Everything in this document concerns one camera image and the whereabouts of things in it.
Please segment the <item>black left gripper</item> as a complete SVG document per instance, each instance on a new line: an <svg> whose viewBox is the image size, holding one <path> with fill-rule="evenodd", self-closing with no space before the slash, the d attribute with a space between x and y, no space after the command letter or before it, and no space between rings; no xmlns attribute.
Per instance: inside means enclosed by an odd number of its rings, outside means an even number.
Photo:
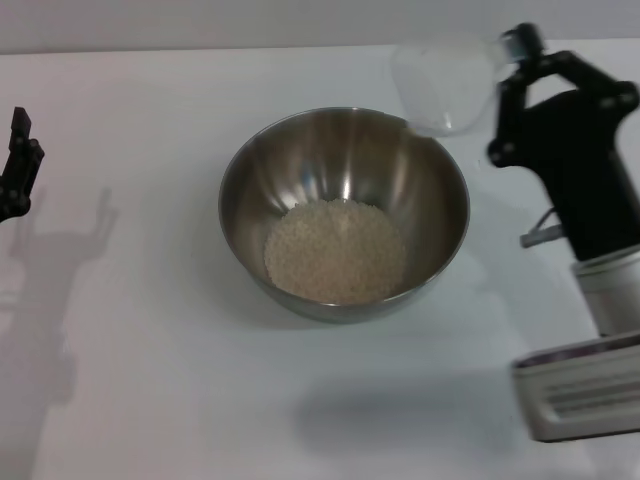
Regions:
<svg viewBox="0 0 640 480"><path fill-rule="evenodd" d="M32 122L23 107L16 106L11 121L9 156L0 175L0 223L25 216L30 194L45 153L30 137Z"/></svg>

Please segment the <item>clear plastic measuring cup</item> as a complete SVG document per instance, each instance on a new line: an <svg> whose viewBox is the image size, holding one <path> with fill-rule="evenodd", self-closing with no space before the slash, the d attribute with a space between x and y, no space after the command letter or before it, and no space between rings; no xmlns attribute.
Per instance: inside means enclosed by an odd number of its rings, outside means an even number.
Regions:
<svg viewBox="0 0 640 480"><path fill-rule="evenodd" d="M409 128L433 138L473 130L494 107L506 66L500 41L462 33L409 42L391 56L391 74Z"/></svg>

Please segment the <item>white rice grains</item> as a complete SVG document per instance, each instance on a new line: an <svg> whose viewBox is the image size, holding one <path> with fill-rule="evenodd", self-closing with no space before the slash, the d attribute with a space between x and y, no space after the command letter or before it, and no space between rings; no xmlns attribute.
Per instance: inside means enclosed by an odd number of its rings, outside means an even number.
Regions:
<svg viewBox="0 0 640 480"><path fill-rule="evenodd" d="M319 200L291 209L270 230L264 263L272 283L307 300L359 305L384 300L403 281L401 234L380 209Z"/></svg>

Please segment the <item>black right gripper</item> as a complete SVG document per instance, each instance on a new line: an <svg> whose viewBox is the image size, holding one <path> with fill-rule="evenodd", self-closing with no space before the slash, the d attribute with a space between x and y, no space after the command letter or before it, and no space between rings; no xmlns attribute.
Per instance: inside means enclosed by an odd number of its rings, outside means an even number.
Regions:
<svg viewBox="0 0 640 480"><path fill-rule="evenodd" d="M572 51L544 56L532 23L504 32L500 43L516 69L498 84L491 163L505 168L516 157L518 166L537 174L577 260L639 245L640 199L616 148L618 127L640 105L636 84ZM549 76L575 90L526 108L529 87Z"/></svg>

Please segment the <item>stainless steel mixing bowl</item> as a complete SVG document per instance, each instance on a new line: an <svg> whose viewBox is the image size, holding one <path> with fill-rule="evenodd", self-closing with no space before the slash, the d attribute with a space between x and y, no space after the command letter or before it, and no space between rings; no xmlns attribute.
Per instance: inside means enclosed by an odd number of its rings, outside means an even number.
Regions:
<svg viewBox="0 0 640 480"><path fill-rule="evenodd" d="M298 204L354 200L391 217L408 254L392 295L364 305L319 303L278 288L264 246L271 228ZM281 119L251 137L222 177L218 213L231 252L275 302L303 317L351 324L387 316L423 298L459 252L470 199L458 163L406 120L375 110L334 107Z"/></svg>

